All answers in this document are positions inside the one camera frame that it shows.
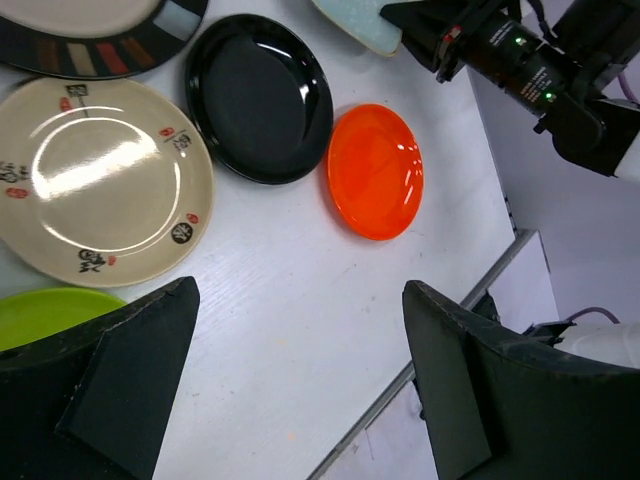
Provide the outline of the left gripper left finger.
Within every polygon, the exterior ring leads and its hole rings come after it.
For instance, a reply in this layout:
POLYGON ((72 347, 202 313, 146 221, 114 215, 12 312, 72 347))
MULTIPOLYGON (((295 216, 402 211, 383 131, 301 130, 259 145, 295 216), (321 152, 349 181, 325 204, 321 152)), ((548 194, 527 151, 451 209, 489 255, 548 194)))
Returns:
POLYGON ((199 305, 182 277, 3 351, 2 478, 152 478, 199 305))

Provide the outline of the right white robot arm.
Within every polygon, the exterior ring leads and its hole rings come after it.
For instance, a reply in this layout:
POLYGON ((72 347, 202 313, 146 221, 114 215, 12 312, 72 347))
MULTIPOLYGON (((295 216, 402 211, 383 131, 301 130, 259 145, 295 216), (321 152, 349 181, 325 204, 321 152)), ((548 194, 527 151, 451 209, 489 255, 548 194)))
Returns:
POLYGON ((638 2, 575 1, 555 26, 541 2, 531 8, 539 34, 517 1, 389 3, 380 15, 438 82, 467 66, 536 116, 564 160, 638 181, 639 104, 602 91, 639 53, 638 2))

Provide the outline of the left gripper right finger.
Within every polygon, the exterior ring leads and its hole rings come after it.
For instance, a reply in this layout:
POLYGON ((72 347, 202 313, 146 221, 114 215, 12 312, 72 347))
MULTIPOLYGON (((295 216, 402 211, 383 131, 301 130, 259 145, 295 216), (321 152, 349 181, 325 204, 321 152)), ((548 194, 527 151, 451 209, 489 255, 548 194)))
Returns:
POLYGON ((442 479, 635 479, 639 373, 515 333, 412 280, 403 315, 442 479))

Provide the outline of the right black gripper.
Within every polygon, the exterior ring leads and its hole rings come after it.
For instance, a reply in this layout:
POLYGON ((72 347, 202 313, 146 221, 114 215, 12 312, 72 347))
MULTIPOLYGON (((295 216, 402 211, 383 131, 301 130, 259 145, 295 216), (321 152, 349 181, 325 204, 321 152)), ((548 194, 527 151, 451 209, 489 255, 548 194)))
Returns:
POLYGON ((401 30, 401 42, 439 82, 466 66, 540 118, 563 95, 573 62, 523 26, 517 1, 388 3, 380 16, 401 30))

